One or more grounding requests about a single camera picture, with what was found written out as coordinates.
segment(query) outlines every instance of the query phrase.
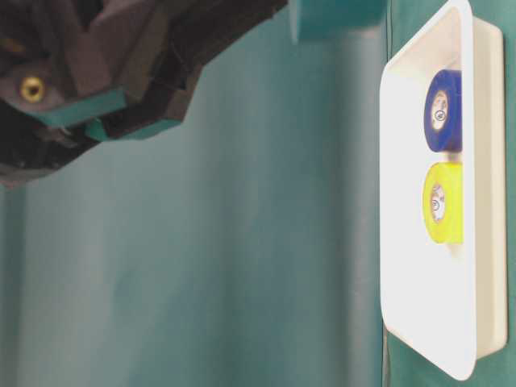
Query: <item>yellow tape roll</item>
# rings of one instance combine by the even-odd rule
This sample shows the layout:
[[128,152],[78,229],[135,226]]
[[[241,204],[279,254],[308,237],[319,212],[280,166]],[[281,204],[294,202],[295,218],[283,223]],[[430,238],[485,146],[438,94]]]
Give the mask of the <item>yellow tape roll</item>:
[[428,171],[422,211],[436,243],[462,243],[462,164],[438,163]]

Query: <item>teal fabric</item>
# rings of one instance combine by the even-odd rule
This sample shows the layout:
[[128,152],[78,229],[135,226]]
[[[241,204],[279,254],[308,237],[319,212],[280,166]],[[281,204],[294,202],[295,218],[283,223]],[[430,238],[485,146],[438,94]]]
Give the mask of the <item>teal fabric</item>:
[[384,28],[293,46],[288,11],[183,125],[1,195],[0,384],[381,384]]
[[[443,0],[392,0],[392,51],[396,53],[406,41],[445,3]],[[422,358],[393,336],[389,337],[389,353],[391,363],[391,385],[399,387],[428,386],[497,386],[516,385],[516,325],[514,324],[514,308],[516,301],[516,7],[510,0],[486,2],[471,1],[473,14],[501,28],[505,36],[506,46],[506,168],[507,168],[507,219],[508,219],[508,272],[509,272],[509,343],[501,352],[479,360],[472,378],[459,383],[452,380],[434,365]]]

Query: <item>blue spool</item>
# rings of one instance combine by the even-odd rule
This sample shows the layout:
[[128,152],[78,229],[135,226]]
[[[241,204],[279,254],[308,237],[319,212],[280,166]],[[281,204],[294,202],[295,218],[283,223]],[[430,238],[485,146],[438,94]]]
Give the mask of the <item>blue spool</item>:
[[462,85],[458,70],[441,70],[425,103],[425,136],[434,152],[462,151]]

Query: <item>white tray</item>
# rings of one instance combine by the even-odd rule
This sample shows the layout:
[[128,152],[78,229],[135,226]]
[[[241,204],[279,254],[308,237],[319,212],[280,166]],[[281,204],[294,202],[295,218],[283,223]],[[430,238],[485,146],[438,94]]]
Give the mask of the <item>white tray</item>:
[[[507,340],[504,61],[501,31],[450,0],[385,66],[380,96],[381,309],[387,329],[458,380]],[[462,72],[463,151],[432,152],[425,98]],[[422,188],[436,162],[463,163],[464,243],[434,243]]]

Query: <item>teal cylinder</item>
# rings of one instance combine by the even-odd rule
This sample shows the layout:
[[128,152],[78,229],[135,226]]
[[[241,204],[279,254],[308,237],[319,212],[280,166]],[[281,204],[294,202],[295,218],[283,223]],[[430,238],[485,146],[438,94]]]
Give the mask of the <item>teal cylinder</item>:
[[386,0],[289,0],[295,43],[324,40],[342,30],[377,25]]

